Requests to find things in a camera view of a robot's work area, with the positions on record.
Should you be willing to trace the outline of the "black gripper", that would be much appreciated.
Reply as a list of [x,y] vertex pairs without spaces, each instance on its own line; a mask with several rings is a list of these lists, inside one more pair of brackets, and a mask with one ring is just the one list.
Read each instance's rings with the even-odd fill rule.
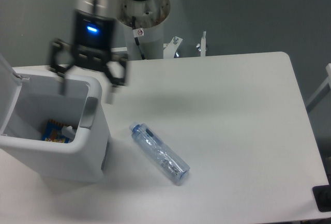
[[[72,44],[61,39],[50,42],[49,70],[59,78],[59,94],[66,95],[67,72],[75,65],[103,71],[109,80],[105,103],[112,104],[117,89],[127,84],[128,54],[111,53],[115,20],[77,10],[74,15]],[[59,63],[59,55],[71,56],[68,65]]]

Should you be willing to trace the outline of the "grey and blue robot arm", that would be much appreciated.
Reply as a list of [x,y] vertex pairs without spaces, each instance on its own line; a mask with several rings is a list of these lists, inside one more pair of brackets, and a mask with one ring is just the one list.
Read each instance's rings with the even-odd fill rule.
[[111,88],[124,86],[128,55],[111,51],[116,22],[135,30],[152,27],[160,16],[158,0],[77,0],[71,42],[55,39],[50,47],[49,70],[59,77],[59,93],[66,94],[74,66],[102,72]]

